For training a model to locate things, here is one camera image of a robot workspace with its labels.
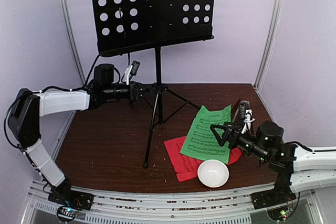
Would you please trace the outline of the green sheet music paper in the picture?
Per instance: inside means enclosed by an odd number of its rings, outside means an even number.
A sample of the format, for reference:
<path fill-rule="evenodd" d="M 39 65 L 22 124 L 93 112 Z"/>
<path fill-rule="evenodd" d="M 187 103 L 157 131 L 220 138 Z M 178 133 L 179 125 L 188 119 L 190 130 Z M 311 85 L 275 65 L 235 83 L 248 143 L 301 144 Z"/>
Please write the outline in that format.
<path fill-rule="evenodd" d="M 226 145 L 218 144 L 210 126 L 230 122 L 230 116 L 230 105 L 218 111 L 209 111 L 202 106 L 191 124 L 180 153 L 201 161 L 215 159 L 228 164 L 230 150 Z"/>

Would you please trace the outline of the red wooden metronome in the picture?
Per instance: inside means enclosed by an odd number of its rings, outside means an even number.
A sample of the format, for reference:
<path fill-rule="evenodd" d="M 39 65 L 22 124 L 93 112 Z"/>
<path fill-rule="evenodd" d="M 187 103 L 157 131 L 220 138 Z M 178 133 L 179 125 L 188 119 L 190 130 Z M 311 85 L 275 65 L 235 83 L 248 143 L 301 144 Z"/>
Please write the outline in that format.
<path fill-rule="evenodd" d="M 232 108 L 231 121 L 244 126 L 245 112 L 247 109 L 250 109 L 250 102 L 239 98 Z"/>

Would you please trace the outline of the red sheet music paper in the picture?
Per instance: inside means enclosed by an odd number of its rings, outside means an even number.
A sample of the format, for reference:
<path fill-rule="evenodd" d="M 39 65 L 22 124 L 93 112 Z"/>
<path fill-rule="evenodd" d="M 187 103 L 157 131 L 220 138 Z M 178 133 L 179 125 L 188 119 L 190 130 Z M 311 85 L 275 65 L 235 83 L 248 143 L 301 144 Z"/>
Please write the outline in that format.
<path fill-rule="evenodd" d="M 203 162 L 199 159 L 188 157 L 180 153 L 185 139 L 186 137 L 184 136 L 164 142 L 165 148 L 176 172 L 177 180 L 179 182 L 184 182 L 198 177 L 197 170 L 200 164 Z M 225 165 L 229 166 L 237 162 L 240 159 L 241 155 L 242 152 L 239 148 L 230 150 L 229 162 Z"/>

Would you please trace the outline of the black perforated music stand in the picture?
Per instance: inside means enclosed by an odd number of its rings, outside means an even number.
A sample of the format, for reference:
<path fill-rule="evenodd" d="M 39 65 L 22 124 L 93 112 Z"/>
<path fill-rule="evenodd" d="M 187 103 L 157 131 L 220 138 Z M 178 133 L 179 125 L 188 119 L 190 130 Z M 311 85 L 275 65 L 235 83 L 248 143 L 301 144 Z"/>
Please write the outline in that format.
<path fill-rule="evenodd" d="M 154 94 L 150 132 L 166 122 L 161 48 L 213 39 L 214 0 L 92 0 L 100 57 L 146 49 L 155 51 L 157 93 Z"/>

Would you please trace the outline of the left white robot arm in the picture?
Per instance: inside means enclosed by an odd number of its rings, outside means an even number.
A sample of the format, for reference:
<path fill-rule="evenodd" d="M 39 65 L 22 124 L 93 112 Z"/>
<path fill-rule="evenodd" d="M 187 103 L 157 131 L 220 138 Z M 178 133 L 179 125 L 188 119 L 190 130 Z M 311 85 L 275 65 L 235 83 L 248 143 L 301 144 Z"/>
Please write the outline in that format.
<path fill-rule="evenodd" d="M 142 96 L 155 91 L 152 84 L 131 81 L 137 62 L 128 66 L 125 80 L 115 83 L 117 73 L 112 64 L 100 64 L 94 68 L 93 79 L 77 89 L 49 86 L 40 91 L 22 88 L 4 117 L 4 130 L 10 130 L 19 149 L 32 162 L 47 183 L 55 188 L 55 196 L 64 205 L 71 205 L 76 197 L 70 190 L 71 183 L 56 165 L 44 147 L 40 133 L 40 118 L 69 111 L 95 110 L 109 101 L 127 99 L 139 101 Z"/>

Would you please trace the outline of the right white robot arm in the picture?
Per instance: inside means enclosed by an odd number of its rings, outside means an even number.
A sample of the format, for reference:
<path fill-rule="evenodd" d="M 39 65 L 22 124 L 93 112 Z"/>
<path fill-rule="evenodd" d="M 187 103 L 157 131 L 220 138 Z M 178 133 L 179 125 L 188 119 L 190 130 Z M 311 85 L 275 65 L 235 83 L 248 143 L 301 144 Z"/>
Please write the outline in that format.
<path fill-rule="evenodd" d="M 269 192 L 274 204 L 281 203 L 289 194 L 335 186 L 335 147 L 284 142 L 284 129 L 272 121 L 263 122 L 256 131 L 237 122 L 212 124 L 209 128 L 219 146 L 239 148 L 278 174 Z"/>

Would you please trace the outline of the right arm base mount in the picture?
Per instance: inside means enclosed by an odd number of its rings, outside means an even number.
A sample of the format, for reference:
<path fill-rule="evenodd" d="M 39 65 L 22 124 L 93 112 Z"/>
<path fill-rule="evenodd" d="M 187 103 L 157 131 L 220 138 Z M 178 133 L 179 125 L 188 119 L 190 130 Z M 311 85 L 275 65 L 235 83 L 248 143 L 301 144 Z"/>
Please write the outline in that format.
<path fill-rule="evenodd" d="M 275 189 L 253 193 L 251 202 L 254 209 L 266 208 L 269 219 L 276 223 L 285 222 L 296 211 L 300 200 L 296 194 L 286 191 L 276 191 Z"/>

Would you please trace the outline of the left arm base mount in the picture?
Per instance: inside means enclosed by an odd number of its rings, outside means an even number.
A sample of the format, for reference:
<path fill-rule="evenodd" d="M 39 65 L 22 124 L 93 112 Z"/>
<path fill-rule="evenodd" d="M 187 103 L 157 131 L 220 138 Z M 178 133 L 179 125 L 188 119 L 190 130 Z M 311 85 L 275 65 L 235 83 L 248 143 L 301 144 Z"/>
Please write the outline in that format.
<path fill-rule="evenodd" d="M 94 195 L 72 189 L 70 180 L 65 179 L 54 186 L 49 183 L 50 193 L 48 200 L 60 204 L 56 210 L 56 217 L 61 223 L 69 223 L 76 219 L 82 210 L 90 210 Z"/>

